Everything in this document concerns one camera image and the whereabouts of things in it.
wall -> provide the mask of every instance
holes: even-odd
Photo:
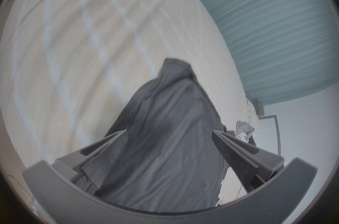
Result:
[[[318,194],[339,157],[339,82],[300,99],[265,106],[266,115],[277,115],[285,165],[300,157],[318,168],[304,199],[285,221],[292,223]]]

